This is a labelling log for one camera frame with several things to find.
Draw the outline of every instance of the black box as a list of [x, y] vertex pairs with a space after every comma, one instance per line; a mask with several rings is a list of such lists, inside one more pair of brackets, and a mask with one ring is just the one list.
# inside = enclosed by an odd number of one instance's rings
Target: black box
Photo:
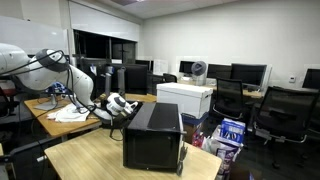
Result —
[[177, 104], [144, 103], [124, 129], [123, 165], [175, 171], [182, 131]]

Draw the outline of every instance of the black computer case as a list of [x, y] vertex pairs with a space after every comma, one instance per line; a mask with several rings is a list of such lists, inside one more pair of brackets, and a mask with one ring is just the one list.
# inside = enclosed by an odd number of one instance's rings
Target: black computer case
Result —
[[144, 103], [124, 129], [123, 165], [175, 171], [182, 132], [177, 104]]

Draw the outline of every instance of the white robotic arm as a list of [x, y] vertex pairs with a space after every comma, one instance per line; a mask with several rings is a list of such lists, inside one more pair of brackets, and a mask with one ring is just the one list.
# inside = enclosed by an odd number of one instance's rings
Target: white robotic arm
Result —
[[59, 81], [71, 89], [88, 110], [102, 123], [112, 125], [112, 120], [123, 112], [132, 113], [137, 103], [129, 104], [118, 94], [108, 98], [106, 110], [97, 108], [91, 101], [92, 79], [76, 67], [69, 65], [62, 51], [43, 49], [32, 59], [19, 47], [0, 43], [0, 76], [12, 75], [18, 87], [28, 91], [43, 91]]

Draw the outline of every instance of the ceiling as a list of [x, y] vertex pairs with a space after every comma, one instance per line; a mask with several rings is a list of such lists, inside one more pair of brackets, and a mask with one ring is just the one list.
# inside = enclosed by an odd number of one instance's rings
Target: ceiling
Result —
[[141, 19], [174, 14], [239, 0], [96, 0]]

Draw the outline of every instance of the desk fan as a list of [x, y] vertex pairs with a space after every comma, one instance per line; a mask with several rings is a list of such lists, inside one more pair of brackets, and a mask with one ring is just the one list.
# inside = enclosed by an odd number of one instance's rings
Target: desk fan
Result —
[[201, 86], [205, 84], [204, 73], [207, 70], [207, 64], [203, 61], [197, 61], [192, 64], [191, 72], [196, 76], [196, 86]]

